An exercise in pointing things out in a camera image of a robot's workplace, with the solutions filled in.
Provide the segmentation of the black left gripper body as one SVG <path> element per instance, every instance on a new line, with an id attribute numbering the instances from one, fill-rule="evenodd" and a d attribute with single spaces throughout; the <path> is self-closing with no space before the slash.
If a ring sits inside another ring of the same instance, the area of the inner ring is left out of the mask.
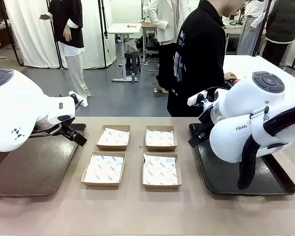
<path id="1" fill-rule="evenodd" d="M 75 136 L 77 135 L 77 132 L 70 127 L 72 122 L 73 119 L 68 119 L 61 123 L 61 135 L 69 140 L 74 140 Z"/>

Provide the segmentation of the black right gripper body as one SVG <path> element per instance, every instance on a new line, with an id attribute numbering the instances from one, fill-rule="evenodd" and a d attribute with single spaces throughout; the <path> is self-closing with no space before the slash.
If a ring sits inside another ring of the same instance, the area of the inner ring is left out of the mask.
<path id="1" fill-rule="evenodd" d="M 206 140 L 213 128 L 211 110 L 212 108 L 207 108 L 205 111 L 203 111 L 203 113 L 199 116 L 199 121 L 201 123 L 194 124 L 195 134 L 200 140 Z"/>

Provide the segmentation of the black plastic serving tray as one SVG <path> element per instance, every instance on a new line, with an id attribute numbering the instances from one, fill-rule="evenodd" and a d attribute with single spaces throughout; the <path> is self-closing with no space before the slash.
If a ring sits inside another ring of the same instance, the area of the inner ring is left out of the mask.
<path id="1" fill-rule="evenodd" d="M 239 164 L 219 159 L 209 140 L 195 146 L 207 188 L 214 194 L 234 196 L 288 196 L 295 194 L 295 184 L 273 155 L 257 158 L 256 172 L 248 188 L 237 186 Z"/>

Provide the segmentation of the brown plastic serving tray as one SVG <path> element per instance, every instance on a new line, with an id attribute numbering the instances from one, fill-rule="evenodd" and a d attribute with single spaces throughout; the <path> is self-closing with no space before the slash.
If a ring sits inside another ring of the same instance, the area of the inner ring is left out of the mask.
<path id="1" fill-rule="evenodd" d="M 0 152 L 0 197 L 47 196 L 60 186 L 78 145 L 66 137 L 28 139 Z"/>

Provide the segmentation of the person in black sweater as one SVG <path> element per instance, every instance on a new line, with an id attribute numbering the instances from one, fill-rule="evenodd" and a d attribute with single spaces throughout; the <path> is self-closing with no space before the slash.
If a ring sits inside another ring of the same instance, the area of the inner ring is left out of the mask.
<path id="1" fill-rule="evenodd" d="M 245 0 L 200 0 L 182 24 L 174 55 L 167 110 L 172 117 L 198 117 L 189 97 L 212 87 L 225 87 L 223 64 L 226 35 L 223 17 L 243 7 Z"/>

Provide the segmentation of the large white table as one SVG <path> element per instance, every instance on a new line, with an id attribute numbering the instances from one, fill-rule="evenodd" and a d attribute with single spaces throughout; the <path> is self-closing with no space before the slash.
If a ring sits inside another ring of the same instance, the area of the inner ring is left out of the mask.
<path id="1" fill-rule="evenodd" d="M 260 56 L 226 55 L 224 72 L 233 72 L 238 79 L 246 79 L 253 72 L 265 71 L 279 77 L 285 84 L 285 99 L 295 100 L 295 76 L 273 65 Z"/>

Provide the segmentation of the black light stand pole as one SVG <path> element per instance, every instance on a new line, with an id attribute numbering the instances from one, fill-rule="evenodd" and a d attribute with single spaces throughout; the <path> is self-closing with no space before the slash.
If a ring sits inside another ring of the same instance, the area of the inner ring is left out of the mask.
<path id="1" fill-rule="evenodd" d="M 269 15 L 269 11 L 270 11 L 272 2 L 273 2 L 273 0 L 267 0 L 266 10 L 265 10 L 263 19 L 261 21 L 261 26 L 260 26 L 258 34 L 257 34 L 254 49 L 253 49 L 253 51 L 251 53 L 251 56 L 253 56 L 253 57 L 255 57 L 258 54 L 258 50 L 259 50 L 259 47 L 260 47 L 260 44 L 261 44 L 261 41 L 262 41 L 263 31 L 264 31 L 264 28 L 265 28 L 265 25 L 266 25 L 266 22 L 267 22 L 267 18 L 268 18 L 268 15 Z"/>

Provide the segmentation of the black stool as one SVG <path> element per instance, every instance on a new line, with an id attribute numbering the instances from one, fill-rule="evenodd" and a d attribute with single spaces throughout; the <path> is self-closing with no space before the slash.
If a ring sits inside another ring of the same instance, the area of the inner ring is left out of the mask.
<path id="1" fill-rule="evenodd" d="M 140 70 L 140 54 L 139 52 L 134 53 L 125 53 L 125 60 L 126 60 L 126 71 L 132 72 L 135 75 L 138 74 Z"/>

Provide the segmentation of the white backdrop curtain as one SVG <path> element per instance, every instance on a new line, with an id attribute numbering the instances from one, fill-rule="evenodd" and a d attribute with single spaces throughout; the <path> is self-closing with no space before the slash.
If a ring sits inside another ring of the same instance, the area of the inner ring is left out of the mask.
<path id="1" fill-rule="evenodd" d="M 112 24 L 110 1 L 104 0 L 103 14 L 100 0 L 81 0 L 83 8 L 83 69 L 98 69 L 116 60 L 115 36 L 104 36 Z M 48 11 L 46 0 L 4 0 L 7 15 L 19 45 L 25 66 L 38 68 L 67 67 L 62 52 L 57 52 L 50 21 L 39 16 Z"/>

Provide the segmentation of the mannequin black top white trousers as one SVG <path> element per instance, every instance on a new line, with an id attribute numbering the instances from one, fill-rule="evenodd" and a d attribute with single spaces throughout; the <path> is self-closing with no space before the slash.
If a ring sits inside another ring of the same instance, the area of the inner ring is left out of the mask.
<path id="1" fill-rule="evenodd" d="M 91 93 L 83 78 L 81 54 L 84 50 L 83 8 L 81 0 L 51 0 L 40 20 L 53 23 L 56 41 L 63 53 L 74 91 L 87 99 Z"/>

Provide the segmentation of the mannequin in white blazer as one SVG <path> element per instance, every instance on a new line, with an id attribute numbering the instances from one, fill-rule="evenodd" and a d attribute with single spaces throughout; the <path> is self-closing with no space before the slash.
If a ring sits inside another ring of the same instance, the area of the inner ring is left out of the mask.
<path id="1" fill-rule="evenodd" d="M 147 13 L 157 28 L 157 41 L 160 44 L 159 72 L 156 76 L 159 90 L 168 93 L 178 33 L 188 15 L 188 0 L 151 0 Z"/>

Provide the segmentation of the white standing desk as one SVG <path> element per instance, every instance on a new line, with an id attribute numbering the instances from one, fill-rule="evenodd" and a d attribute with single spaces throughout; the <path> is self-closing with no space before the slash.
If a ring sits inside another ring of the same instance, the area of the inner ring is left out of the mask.
<path id="1" fill-rule="evenodd" d="M 117 43 L 120 45 L 121 50 L 121 65 L 122 65 L 122 77 L 118 79 L 112 79 L 112 82 L 131 82 L 131 76 L 126 76 L 126 60 L 124 50 L 124 40 L 131 34 L 136 34 L 142 27 L 141 23 L 113 23 L 108 27 L 108 34 L 119 34 L 120 39 Z"/>

